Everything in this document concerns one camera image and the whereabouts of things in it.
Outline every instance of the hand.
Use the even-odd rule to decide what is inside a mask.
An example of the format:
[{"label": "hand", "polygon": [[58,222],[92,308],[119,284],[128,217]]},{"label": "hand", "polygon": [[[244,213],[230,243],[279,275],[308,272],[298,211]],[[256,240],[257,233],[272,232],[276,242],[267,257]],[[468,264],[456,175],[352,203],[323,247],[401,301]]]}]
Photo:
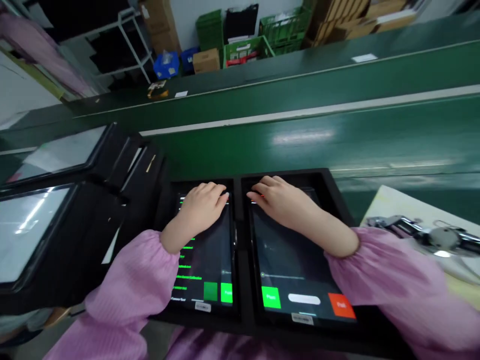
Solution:
[{"label": "hand", "polygon": [[322,209],[302,190],[279,176],[264,176],[252,186],[256,192],[246,195],[256,202],[277,223],[302,233],[305,225],[322,216]]},{"label": "hand", "polygon": [[229,199],[222,196],[225,185],[213,182],[194,187],[183,200],[180,212],[165,227],[161,244],[170,254],[178,253],[192,238],[211,227],[220,217]]},{"label": "hand", "polygon": [[281,177],[264,176],[252,190],[263,196],[252,191],[246,195],[268,216],[312,240],[327,253],[345,258],[357,251],[359,239],[348,226]]}]

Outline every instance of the white button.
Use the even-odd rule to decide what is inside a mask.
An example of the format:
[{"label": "white button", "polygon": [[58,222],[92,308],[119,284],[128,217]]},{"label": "white button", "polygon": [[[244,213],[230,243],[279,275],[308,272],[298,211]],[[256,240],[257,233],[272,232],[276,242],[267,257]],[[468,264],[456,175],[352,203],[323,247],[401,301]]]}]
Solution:
[{"label": "white button", "polygon": [[316,296],[288,294],[288,300],[292,303],[320,305],[320,299]]}]

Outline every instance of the green button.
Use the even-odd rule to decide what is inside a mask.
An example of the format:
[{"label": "green button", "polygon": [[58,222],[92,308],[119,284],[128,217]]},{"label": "green button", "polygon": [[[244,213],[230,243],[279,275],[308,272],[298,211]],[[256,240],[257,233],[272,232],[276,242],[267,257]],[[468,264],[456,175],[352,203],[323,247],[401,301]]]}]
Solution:
[{"label": "green button", "polygon": [[219,299],[218,288],[219,286],[216,282],[205,281],[203,283],[203,300],[217,301]]},{"label": "green button", "polygon": [[222,303],[230,303],[234,302],[234,296],[232,291],[232,284],[222,282],[220,284],[220,301]]},{"label": "green button", "polygon": [[278,287],[262,286],[263,306],[266,308],[281,309]]}]

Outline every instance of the touchscreen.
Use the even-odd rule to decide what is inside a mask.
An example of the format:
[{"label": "touchscreen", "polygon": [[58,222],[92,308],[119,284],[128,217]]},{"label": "touchscreen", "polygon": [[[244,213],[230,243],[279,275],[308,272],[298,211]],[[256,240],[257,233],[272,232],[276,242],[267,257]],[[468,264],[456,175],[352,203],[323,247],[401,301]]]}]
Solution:
[{"label": "touchscreen", "polygon": [[[302,190],[319,204],[312,188]],[[312,321],[355,322],[353,308],[332,278],[323,250],[277,223],[255,202],[251,212],[265,311],[301,314]]]},{"label": "touchscreen", "polygon": [[[178,196],[178,210],[185,199]],[[233,305],[231,253],[231,198],[220,218],[191,239],[180,251],[179,269],[171,300],[194,309],[197,302],[212,306]]]},{"label": "touchscreen", "polygon": [[23,160],[7,183],[85,164],[105,128],[106,126],[101,126],[44,143]]},{"label": "touchscreen", "polygon": [[0,201],[0,283],[19,279],[68,187]]}]

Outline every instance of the left hand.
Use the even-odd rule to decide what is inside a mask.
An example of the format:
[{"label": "left hand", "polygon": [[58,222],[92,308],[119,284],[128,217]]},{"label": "left hand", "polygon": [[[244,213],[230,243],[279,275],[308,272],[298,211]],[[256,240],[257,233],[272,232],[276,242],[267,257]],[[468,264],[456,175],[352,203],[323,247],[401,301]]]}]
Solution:
[{"label": "left hand", "polygon": [[178,253],[192,238],[211,227],[229,199],[227,188],[214,182],[194,187],[183,200],[180,212],[165,227],[161,244],[170,254]]}]

